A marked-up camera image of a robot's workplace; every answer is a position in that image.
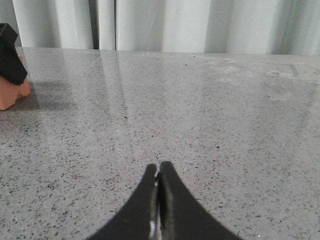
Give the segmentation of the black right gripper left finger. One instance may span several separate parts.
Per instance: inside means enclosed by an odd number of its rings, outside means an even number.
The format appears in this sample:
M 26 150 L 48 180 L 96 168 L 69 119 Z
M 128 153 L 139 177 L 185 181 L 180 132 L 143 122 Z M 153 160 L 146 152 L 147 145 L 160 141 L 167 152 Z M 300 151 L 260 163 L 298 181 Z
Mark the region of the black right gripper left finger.
M 155 240 L 158 223 L 157 166 L 149 164 L 140 183 L 119 212 L 90 240 Z

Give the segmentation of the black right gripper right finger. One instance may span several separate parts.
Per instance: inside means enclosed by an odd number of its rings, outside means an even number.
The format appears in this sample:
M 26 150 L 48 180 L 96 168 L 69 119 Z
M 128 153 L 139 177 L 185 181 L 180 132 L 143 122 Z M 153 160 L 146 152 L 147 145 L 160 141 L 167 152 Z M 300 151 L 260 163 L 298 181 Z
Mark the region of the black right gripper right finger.
M 171 162 L 160 164 L 158 180 L 161 234 L 164 240 L 240 239 L 197 202 Z

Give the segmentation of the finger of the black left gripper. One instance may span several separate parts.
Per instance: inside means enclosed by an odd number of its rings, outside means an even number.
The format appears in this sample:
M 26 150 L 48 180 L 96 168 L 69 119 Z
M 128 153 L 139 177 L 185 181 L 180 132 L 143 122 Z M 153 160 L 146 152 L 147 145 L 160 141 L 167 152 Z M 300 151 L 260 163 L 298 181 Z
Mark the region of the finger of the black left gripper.
M 27 71 L 15 48 L 17 38 L 18 34 L 8 23 L 0 24 L 0 76 L 19 86 L 24 83 Z

